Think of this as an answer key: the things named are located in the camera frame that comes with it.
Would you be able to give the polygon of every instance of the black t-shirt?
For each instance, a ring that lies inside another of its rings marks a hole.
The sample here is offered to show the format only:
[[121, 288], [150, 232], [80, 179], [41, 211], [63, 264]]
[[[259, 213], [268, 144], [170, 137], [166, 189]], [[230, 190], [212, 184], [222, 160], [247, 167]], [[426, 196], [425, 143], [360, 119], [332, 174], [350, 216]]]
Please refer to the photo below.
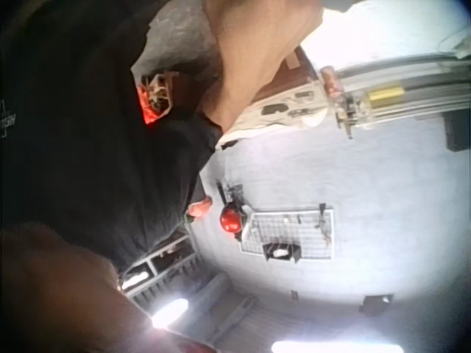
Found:
[[1, 65], [2, 227], [47, 224], [119, 272], [181, 221], [222, 134], [182, 109], [145, 125], [130, 67], [147, 3], [49, 0]]

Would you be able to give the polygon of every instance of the white wall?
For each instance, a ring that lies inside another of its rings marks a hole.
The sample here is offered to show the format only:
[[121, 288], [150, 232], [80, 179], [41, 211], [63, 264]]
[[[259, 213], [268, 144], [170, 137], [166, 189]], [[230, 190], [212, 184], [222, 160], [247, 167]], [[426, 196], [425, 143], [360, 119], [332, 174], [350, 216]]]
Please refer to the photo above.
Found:
[[[267, 263], [240, 253], [221, 230], [215, 178], [241, 183], [259, 210], [327, 202], [336, 216], [336, 260]], [[466, 268], [470, 246], [470, 153], [445, 147], [441, 118], [407, 119], [356, 130], [335, 121], [300, 132], [243, 140], [218, 152], [202, 172], [210, 213], [193, 223], [202, 256], [239, 290], [301, 302], [360, 304], [365, 295], [396, 300], [440, 288]]]

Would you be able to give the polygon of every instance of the fluorescent light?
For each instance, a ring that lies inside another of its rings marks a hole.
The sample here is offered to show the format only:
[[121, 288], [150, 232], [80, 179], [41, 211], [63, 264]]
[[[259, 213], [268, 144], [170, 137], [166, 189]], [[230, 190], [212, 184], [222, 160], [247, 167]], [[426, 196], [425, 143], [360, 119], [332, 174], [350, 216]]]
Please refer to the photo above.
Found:
[[166, 329], [188, 309], [188, 300], [177, 299], [166, 305], [152, 316], [152, 323], [158, 329]]
[[136, 274], [135, 276], [129, 278], [127, 281], [123, 283], [123, 290], [133, 285], [137, 285], [139, 282], [144, 281], [145, 279], [149, 278], [149, 274], [147, 272], [141, 272], [140, 274]]
[[283, 257], [283, 256], [287, 256], [287, 255], [289, 255], [289, 251], [286, 250], [286, 249], [276, 249], [273, 252], [274, 257]]
[[404, 353], [394, 344], [350, 342], [293, 342], [280, 341], [272, 346], [273, 353]]

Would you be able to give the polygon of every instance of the wire rack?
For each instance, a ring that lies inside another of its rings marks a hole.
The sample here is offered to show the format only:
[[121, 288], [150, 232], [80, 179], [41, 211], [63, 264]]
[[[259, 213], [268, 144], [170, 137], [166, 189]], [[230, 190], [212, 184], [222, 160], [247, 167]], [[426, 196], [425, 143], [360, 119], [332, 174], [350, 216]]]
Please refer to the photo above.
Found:
[[324, 211], [324, 233], [319, 227], [319, 211], [254, 212], [249, 219], [247, 236], [241, 251], [263, 255], [262, 245], [273, 242], [293, 243], [301, 246], [302, 259], [333, 260], [333, 210]]

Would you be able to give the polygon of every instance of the person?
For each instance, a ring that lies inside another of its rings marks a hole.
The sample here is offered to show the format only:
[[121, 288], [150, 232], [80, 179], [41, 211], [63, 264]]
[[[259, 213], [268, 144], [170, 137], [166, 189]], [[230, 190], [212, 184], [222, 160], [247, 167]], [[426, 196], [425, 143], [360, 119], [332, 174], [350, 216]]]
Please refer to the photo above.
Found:
[[218, 139], [322, 5], [207, 0], [222, 75], [197, 109], [146, 125], [130, 67], [163, 2], [26, 3], [1, 48], [2, 351], [173, 352], [118, 275], [178, 225]]

